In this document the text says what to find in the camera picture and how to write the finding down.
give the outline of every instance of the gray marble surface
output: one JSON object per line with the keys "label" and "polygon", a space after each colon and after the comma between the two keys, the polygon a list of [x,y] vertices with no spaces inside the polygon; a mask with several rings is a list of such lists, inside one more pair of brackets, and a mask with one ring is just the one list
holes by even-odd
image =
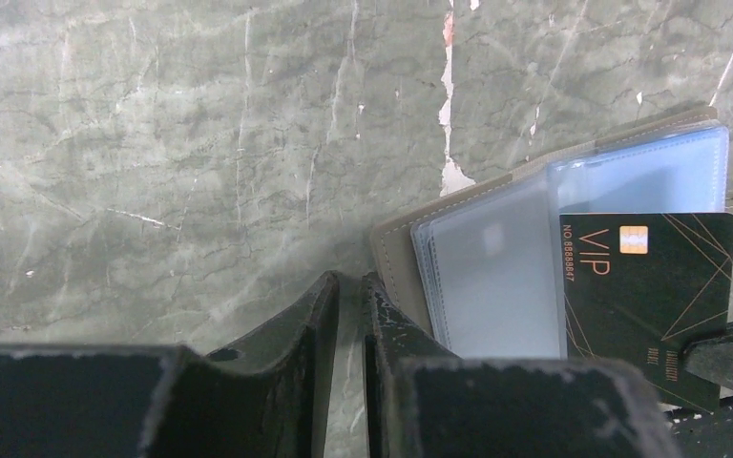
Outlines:
{"label": "gray marble surface", "polygon": [[[733,1],[0,0],[0,341],[207,351],[370,270],[370,225],[444,168],[694,102],[731,130],[733,189]],[[333,457],[366,456],[356,319]]]}

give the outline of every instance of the peeling paint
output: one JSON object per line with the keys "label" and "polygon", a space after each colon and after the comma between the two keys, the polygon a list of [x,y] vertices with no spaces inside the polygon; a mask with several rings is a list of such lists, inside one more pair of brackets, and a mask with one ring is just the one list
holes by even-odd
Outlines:
{"label": "peeling paint", "polygon": [[453,0],[450,0],[450,10],[445,16],[443,22],[443,40],[445,41],[445,69],[443,70],[440,81],[445,88],[446,99],[440,108],[438,117],[440,126],[445,133],[445,165],[442,170],[442,189],[440,197],[446,196],[460,189],[467,188],[476,181],[470,177],[466,177],[462,173],[459,164],[450,156],[450,101],[453,98]]}

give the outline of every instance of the black vip card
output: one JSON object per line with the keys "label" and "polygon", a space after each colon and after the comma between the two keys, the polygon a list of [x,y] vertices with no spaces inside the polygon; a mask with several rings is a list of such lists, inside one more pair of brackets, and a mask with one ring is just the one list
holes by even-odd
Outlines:
{"label": "black vip card", "polygon": [[726,326],[733,216],[560,216],[569,354],[635,365],[667,404],[713,411],[720,387],[681,369]]}

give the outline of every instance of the card chip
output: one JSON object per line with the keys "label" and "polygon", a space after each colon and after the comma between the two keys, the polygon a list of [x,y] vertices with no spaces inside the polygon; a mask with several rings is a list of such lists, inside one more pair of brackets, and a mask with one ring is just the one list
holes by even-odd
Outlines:
{"label": "card chip", "polygon": [[620,226],[619,252],[625,255],[646,255],[647,226]]}

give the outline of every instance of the card holder wallet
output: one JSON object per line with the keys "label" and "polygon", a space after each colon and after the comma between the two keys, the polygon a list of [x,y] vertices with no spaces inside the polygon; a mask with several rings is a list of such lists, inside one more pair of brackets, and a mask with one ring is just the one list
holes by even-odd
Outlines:
{"label": "card holder wallet", "polygon": [[436,219],[508,184],[517,183],[540,173],[551,162],[589,156],[661,138],[674,132],[693,130],[702,122],[716,118],[717,111],[704,106],[669,115],[638,127],[619,128],[618,132],[611,135],[547,153],[520,164],[504,176],[478,183],[375,225],[369,236],[370,247],[389,298],[412,321],[427,332],[433,332],[421,271],[418,268],[410,233],[414,224]]}
{"label": "card holder wallet", "polygon": [[696,129],[555,161],[412,225],[436,340],[466,358],[564,357],[559,214],[722,212],[728,131]]}

